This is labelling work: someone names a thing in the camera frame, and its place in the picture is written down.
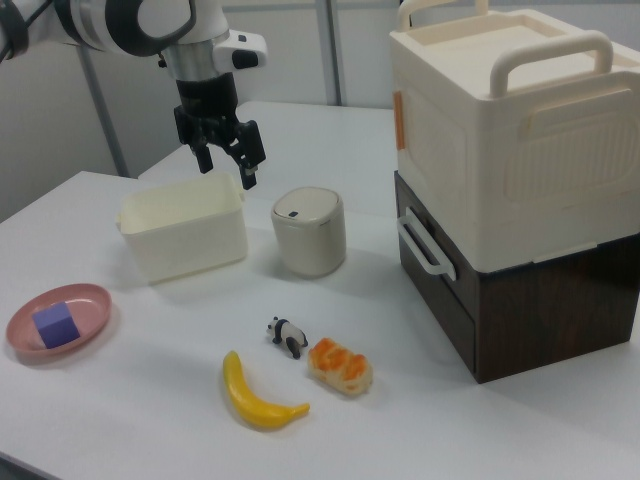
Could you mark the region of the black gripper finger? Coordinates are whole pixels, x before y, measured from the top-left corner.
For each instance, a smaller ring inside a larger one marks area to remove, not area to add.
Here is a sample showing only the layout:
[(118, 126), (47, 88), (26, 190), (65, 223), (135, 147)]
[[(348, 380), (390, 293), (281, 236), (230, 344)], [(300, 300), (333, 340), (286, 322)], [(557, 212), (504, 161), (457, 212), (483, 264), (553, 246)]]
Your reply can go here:
[(250, 190), (255, 187), (258, 166), (266, 159), (258, 124), (254, 120), (231, 122), (223, 150), (238, 166), (243, 189)]
[(208, 173), (213, 169), (213, 161), (205, 138), (199, 137), (191, 142), (191, 150), (195, 155), (201, 173)]

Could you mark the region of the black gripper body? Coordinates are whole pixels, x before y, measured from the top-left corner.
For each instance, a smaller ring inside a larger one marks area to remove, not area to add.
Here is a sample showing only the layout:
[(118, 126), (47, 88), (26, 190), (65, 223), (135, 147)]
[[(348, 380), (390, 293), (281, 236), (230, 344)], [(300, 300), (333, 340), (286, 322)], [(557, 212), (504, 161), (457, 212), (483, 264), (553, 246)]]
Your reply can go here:
[(206, 139), (216, 145), (231, 144), (238, 124), (238, 96), (231, 73), (203, 81), (176, 81), (181, 104), (174, 109), (182, 144)]

